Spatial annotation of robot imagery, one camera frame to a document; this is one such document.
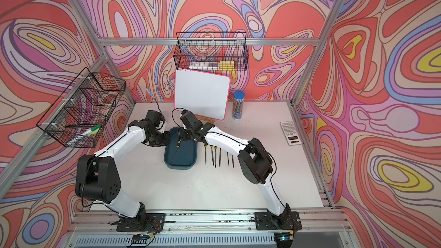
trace orange wall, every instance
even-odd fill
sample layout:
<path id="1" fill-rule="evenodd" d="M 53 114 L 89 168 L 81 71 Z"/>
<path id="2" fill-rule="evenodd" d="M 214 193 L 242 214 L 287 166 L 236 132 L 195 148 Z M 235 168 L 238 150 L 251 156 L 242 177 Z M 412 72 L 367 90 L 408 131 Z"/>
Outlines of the orange wall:
<path id="1" fill-rule="evenodd" d="M 67 0 L 1 0 L 0 40 L 2 172 L 43 113 L 97 53 Z M 129 108 L 123 97 L 96 149 L 119 135 Z M 46 141 L 0 200 L 0 247 L 58 243 L 82 209 L 74 193 L 77 159 L 93 151 Z"/>
<path id="2" fill-rule="evenodd" d="M 347 0 L 297 101 L 362 247 L 441 247 L 441 0 Z"/>
<path id="3" fill-rule="evenodd" d="M 318 37 L 334 0 L 81 0 L 102 37 L 175 37 L 245 31 L 252 38 Z M 108 47 L 136 101 L 173 100 L 173 47 Z M 289 100 L 312 47 L 249 47 L 249 70 L 230 75 L 247 100 Z"/>

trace white calculator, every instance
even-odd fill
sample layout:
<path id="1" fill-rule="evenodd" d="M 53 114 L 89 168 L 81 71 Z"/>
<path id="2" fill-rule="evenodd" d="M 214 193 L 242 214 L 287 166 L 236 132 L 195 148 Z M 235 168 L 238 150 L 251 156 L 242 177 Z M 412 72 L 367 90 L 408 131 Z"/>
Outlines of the white calculator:
<path id="1" fill-rule="evenodd" d="M 280 122 L 280 126 L 282 127 L 286 141 L 288 141 L 288 145 L 293 146 L 300 145 L 302 143 L 292 121 Z"/>

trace metal extrusion bar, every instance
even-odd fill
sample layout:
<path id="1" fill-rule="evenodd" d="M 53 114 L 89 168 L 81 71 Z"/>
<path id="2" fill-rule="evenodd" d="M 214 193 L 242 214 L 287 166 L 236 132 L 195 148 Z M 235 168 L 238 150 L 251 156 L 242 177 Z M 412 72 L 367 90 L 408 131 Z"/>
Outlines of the metal extrusion bar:
<path id="1" fill-rule="evenodd" d="M 343 7 L 343 4 L 346 0 L 335 0 L 334 4 L 331 8 L 331 11 L 329 12 L 329 15 L 325 21 L 325 24 L 323 25 L 322 32 L 320 33 L 320 42 L 317 45 L 317 47 L 313 50 L 310 56 L 309 62 L 306 64 L 306 68 L 303 72 L 303 74 L 300 77 L 299 83 L 297 84 L 297 87 L 295 88 L 293 97 L 291 99 L 291 102 L 295 103 L 297 100 L 297 97 L 300 94 L 300 91 L 304 88 L 306 83 L 309 80 L 309 77 L 311 75 L 311 72 L 313 68 L 315 67 L 317 61 L 319 60 L 320 54 L 322 50 L 325 48 L 326 40 L 328 39 L 329 34 L 331 33 L 332 27 L 334 26 L 335 21 L 338 18 L 338 15 L 340 13 L 341 8 Z"/>
<path id="2" fill-rule="evenodd" d="M 247 210 L 170 210 L 165 212 L 164 234 L 210 234 L 210 233 L 256 233 L 256 225 L 250 220 L 254 212 L 266 209 Z M 306 208 L 293 209 L 299 212 L 302 230 L 299 232 L 351 232 L 352 227 L 341 209 Z M 68 234 L 80 231 L 90 234 L 117 234 L 119 217 L 112 211 L 90 211 L 76 213 Z"/>
<path id="3" fill-rule="evenodd" d="M 146 247 L 149 245 L 160 247 L 201 247 L 208 248 L 214 245 L 220 247 L 275 247 L 274 234 L 244 233 L 244 234 L 157 234 L 150 240 L 133 240 L 132 235 L 122 234 L 83 234 L 68 236 L 62 247 L 94 248 L 94 247 Z"/>
<path id="4" fill-rule="evenodd" d="M 314 176 L 315 182 L 317 183 L 319 189 L 324 190 L 326 197 L 329 201 L 329 206 L 331 208 L 335 208 L 334 201 L 332 200 L 332 196 L 329 193 L 329 190 L 323 180 L 323 175 L 318 167 L 317 159 L 314 156 L 314 150 L 309 145 L 309 139 L 306 135 L 305 129 L 300 123 L 300 116 L 294 106 L 290 106 L 290 112 L 293 116 L 295 128 L 297 132 L 300 134 L 300 139 L 302 140 L 303 150 L 306 153 L 306 158 L 308 159 L 309 167 L 311 168 L 312 175 Z"/>
<path id="5" fill-rule="evenodd" d="M 30 160 L 40 150 L 49 135 L 40 129 L 31 137 L 30 141 L 21 148 L 15 157 L 6 165 L 0 174 L 0 199 L 8 192 L 15 180 L 24 171 Z"/>
<path id="6" fill-rule="evenodd" d="M 93 63 L 90 71 L 99 71 L 104 65 L 105 61 L 105 56 L 101 56 L 95 61 L 95 63 Z M 72 87 L 72 89 L 64 97 L 63 102 L 59 104 L 57 108 L 55 108 L 55 110 L 48 116 L 46 121 L 51 121 L 59 113 L 61 108 L 78 89 L 83 80 L 84 78 L 80 79 L 77 84 Z M 26 143 L 26 145 L 24 145 L 14 156 L 14 158 L 6 165 L 6 167 L 0 174 L 0 199 L 3 198 L 6 192 L 8 192 L 9 188 L 14 184 L 18 176 L 24 171 L 24 169 L 27 167 L 35 154 L 40 150 L 48 137 L 49 135 L 47 135 L 47 133 L 41 131 L 40 129 L 36 129 L 36 132 Z"/>
<path id="7" fill-rule="evenodd" d="M 177 38 L 101 38 L 99 39 L 102 46 L 112 45 L 168 45 L 174 46 L 178 42 Z M 317 46 L 319 44 L 317 38 L 249 38 L 246 44 L 253 46 L 261 45 L 309 45 Z"/>
<path id="8" fill-rule="evenodd" d="M 87 15 L 87 12 L 86 12 L 83 4 L 81 3 L 81 1 L 80 0 L 68 0 L 68 2 L 71 5 L 72 9 L 74 10 L 76 16 L 80 19 L 87 34 L 89 35 L 89 38 L 91 39 L 92 43 L 95 45 L 98 52 L 108 58 L 109 65 L 107 66 L 107 68 L 109 69 L 110 73 L 112 73 L 112 75 L 122 79 L 123 77 L 121 76 L 121 73 L 119 72 L 116 65 L 113 63 L 112 59 L 109 57 L 107 50 L 105 48 L 103 48 L 103 46 L 101 45 L 101 42 L 98 39 L 98 33 L 95 30 L 95 27 L 93 26 L 89 16 Z M 128 99 L 129 104 L 132 107 L 134 107 L 135 101 L 133 100 L 132 94 L 128 89 L 126 89 L 125 95 Z"/>

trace colorful swirl pattern wall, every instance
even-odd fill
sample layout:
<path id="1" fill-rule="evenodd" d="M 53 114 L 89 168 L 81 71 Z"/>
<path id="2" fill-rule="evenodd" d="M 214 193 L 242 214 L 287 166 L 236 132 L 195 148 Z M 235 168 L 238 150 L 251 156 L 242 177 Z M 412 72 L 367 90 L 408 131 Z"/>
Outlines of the colorful swirl pattern wall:
<path id="1" fill-rule="evenodd" d="M 42 114 L 98 55 L 67 0 L 1 0 L 0 47 L 2 172 Z M 129 109 L 123 97 L 96 149 L 119 135 Z M 82 209 L 74 193 L 77 159 L 91 152 L 47 140 L 0 200 L 1 248 L 59 242 Z"/>
<path id="2" fill-rule="evenodd" d="M 175 37 L 178 31 L 246 31 L 248 37 L 318 37 L 334 0 L 81 0 L 101 37 Z M 174 48 L 107 48 L 136 101 L 173 100 Z M 248 100 L 288 100 L 312 48 L 250 47 L 249 71 L 225 73 Z"/>
<path id="3" fill-rule="evenodd" d="M 441 247 L 441 0 L 347 0 L 296 102 L 363 247 Z"/>

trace wall-mounted wire basket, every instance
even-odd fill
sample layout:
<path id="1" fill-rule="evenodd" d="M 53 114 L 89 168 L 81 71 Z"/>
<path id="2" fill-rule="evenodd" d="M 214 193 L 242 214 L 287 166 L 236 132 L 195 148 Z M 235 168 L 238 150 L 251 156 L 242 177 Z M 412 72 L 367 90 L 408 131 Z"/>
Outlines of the wall-mounted wire basket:
<path id="1" fill-rule="evenodd" d="M 176 69 L 199 71 L 246 71 L 246 33 L 177 32 L 173 58 Z"/>
<path id="2" fill-rule="evenodd" d="M 37 126 L 65 147 L 95 147 L 108 119 L 112 115 L 119 99 L 126 90 L 126 82 L 107 73 L 91 73 L 85 69 L 66 88 L 78 88 L 68 99 L 58 97 L 38 121 Z M 49 122 L 48 118 L 55 105 L 63 103 L 62 108 Z M 93 135 L 86 134 L 88 129 L 99 125 Z"/>

